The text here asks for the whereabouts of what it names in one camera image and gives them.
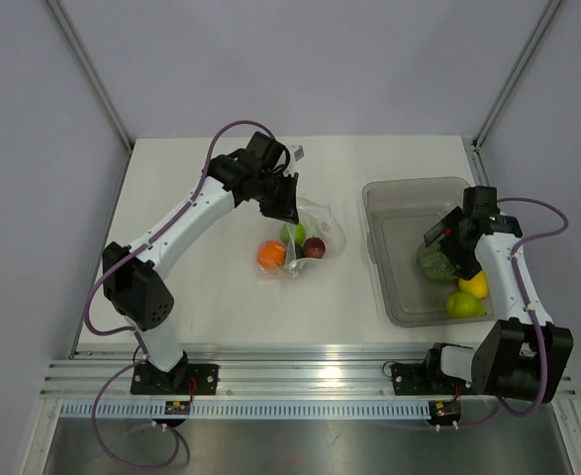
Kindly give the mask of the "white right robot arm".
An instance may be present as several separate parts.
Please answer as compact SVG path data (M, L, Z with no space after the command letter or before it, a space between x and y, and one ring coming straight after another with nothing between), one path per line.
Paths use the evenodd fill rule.
M474 186L424 236L453 273L485 274L496 322L476 348L437 343L423 363L425 385L444 392L459 382L476 394L547 404L556 393L573 349L569 329L556 326L540 302L523 253L536 236L523 234L503 213L494 187Z

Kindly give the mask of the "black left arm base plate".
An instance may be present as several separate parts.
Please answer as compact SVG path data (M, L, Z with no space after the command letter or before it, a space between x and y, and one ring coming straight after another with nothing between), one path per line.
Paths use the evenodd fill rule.
M130 392L142 396L214 396L217 393L220 366L187 363L162 372L150 363L137 366Z

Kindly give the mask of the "dark red passion fruit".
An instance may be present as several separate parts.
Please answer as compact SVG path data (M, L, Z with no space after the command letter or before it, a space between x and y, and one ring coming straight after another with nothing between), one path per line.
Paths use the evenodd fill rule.
M327 252L325 242L319 237L306 238L302 246L306 258L322 259Z

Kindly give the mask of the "dark green avocado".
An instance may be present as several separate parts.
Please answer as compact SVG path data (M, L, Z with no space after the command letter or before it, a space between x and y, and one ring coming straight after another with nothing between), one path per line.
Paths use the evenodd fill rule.
M297 259L302 259L305 257L305 252L301 244L295 244L295 256Z

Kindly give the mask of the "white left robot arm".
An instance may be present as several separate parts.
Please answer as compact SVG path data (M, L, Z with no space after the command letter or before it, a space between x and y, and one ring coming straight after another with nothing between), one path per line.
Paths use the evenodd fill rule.
M301 146L261 132L243 148L209 154L187 198L143 237L126 246L111 242L103 251L104 296L132 326L162 392L177 393L187 381L187 356L168 320L175 300L167 276L207 229L243 202L256 202L265 218L298 223L294 165L303 156Z

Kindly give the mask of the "orange fruit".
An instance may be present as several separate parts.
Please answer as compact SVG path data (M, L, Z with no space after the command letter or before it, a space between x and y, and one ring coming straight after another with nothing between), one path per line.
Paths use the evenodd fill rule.
M286 260L286 247L279 240L263 242L256 253L257 264L265 271L278 270Z

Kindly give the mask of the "clear zip top bag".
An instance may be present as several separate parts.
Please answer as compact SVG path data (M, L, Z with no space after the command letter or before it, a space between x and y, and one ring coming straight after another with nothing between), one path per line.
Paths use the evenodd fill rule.
M338 258L344 231L329 206L297 199L297 225L271 220L259 233L254 267L263 278L298 278L307 266Z

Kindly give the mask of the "green netted melon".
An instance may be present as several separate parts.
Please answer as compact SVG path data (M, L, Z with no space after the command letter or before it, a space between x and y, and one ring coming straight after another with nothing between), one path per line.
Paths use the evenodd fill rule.
M416 255L416 262L424 276L432 282L449 283L457 279L455 267L438 244L421 246Z

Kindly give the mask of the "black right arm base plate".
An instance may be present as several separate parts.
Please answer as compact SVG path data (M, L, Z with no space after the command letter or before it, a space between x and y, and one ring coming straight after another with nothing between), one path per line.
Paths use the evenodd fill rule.
M430 371L424 363L387 361L381 371L390 380L396 396L455 397L475 394L470 383Z

